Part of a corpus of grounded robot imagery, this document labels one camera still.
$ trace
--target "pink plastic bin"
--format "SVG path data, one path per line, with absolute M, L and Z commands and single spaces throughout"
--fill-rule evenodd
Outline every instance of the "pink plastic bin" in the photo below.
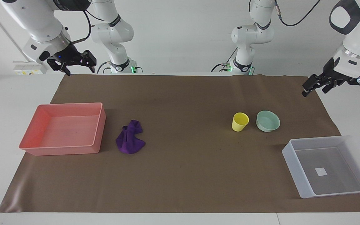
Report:
M 102 103 L 39 105 L 19 148 L 32 155 L 98 153 L 105 119 Z

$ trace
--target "purple cloth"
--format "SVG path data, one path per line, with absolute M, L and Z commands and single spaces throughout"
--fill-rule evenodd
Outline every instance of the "purple cloth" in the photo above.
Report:
M 116 139 L 119 151 L 124 154 L 134 154 L 142 149 L 145 145 L 143 140 L 135 137 L 136 134 L 142 133 L 143 129 L 139 121 L 132 120 L 128 126 L 123 127 L 123 131 Z

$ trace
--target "yellow cup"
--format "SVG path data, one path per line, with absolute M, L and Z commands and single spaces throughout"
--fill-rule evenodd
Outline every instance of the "yellow cup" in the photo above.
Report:
M 250 118 L 242 112 L 234 114 L 232 128 L 234 131 L 240 132 L 249 123 Z

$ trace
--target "cable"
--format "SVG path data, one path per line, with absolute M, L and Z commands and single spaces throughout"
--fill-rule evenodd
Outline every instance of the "cable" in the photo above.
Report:
M 83 13 L 84 13 L 84 15 L 86 15 L 87 22 L 88 22 L 88 27 L 89 27 L 88 34 L 87 34 L 87 37 L 85 37 L 85 38 L 82 38 L 82 39 L 73 41 L 73 44 L 77 44 L 77 43 L 83 42 L 83 41 L 87 40 L 87 39 L 90 37 L 90 35 L 91 35 L 91 21 L 90 21 L 90 17 L 88 17 L 86 11 L 83 11 Z
M 105 73 L 105 70 L 107 70 L 107 69 L 110 69 L 110 67 L 106 67 L 106 68 L 102 71 L 102 73 Z
M 280 7 L 277 4 L 277 0 L 274 0 L 274 4 L 276 6 L 277 15 L 279 16 L 279 19 L 280 19 L 281 23 L 283 23 L 284 25 L 286 25 L 288 27 L 294 27 L 294 26 L 300 24 L 309 15 L 314 10 L 314 8 L 320 3 L 320 1 L 321 0 L 318 0 L 316 2 L 316 4 L 309 10 L 309 12 L 307 12 L 307 14 L 300 21 L 298 21 L 298 23 L 295 23 L 295 24 L 286 24 L 282 19 L 281 12 L 280 12 Z
M 212 70 L 211 70 L 211 72 L 213 72 L 213 70 L 215 70 L 216 68 L 218 68 L 218 67 L 220 67 L 222 64 L 220 63 L 220 64 L 217 64 Z
M 226 61 L 226 64 L 230 61 L 231 57 L 233 57 L 234 53 L 236 53 L 238 47 L 236 47 L 236 49 L 233 51 L 233 54 L 231 54 L 231 56 L 229 57 L 229 59 Z M 220 66 L 223 66 L 223 69 L 224 67 L 226 67 L 226 64 L 224 63 L 220 63 L 220 64 L 217 64 L 212 70 L 211 72 L 213 72 L 213 70 L 215 70 L 216 68 L 220 67 Z
M 136 69 L 141 69 L 142 73 L 144 73 L 144 70 L 141 67 L 136 67 Z
M 231 59 L 231 57 L 233 57 L 234 53 L 236 53 L 238 47 L 236 47 L 236 49 L 233 51 L 233 54 L 231 54 L 231 56 L 229 57 L 229 59 L 226 61 L 226 63 L 228 63 Z
M 104 21 L 104 20 L 101 20 L 101 19 L 99 19 L 98 17 L 94 16 L 93 14 L 91 14 L 88 10 L 86 10 L 86 12 L 87 12 L 88 14 L 90 14 L 90 16 L 96 18 L 97 20 L 99 20 L 99 21 Z
M 102 67 L 102 66 L 104 66 L 105 64 L 108 64 L 108 62 L 104 62 L 104 63 L 102 63 L 102 64 L 100 65 L 100 67 L 98 67 L 97 73 L 99 73 L 99 72 L 100 72 L 101 67 Z

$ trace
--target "mint green bowl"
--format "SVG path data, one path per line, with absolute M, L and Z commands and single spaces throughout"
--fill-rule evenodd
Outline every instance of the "mint green bowl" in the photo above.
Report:
M 256 116 L 256 125 L 263 132 L 272 132 L 280 127 L 280 119 L 271 111 L 261 111 Z

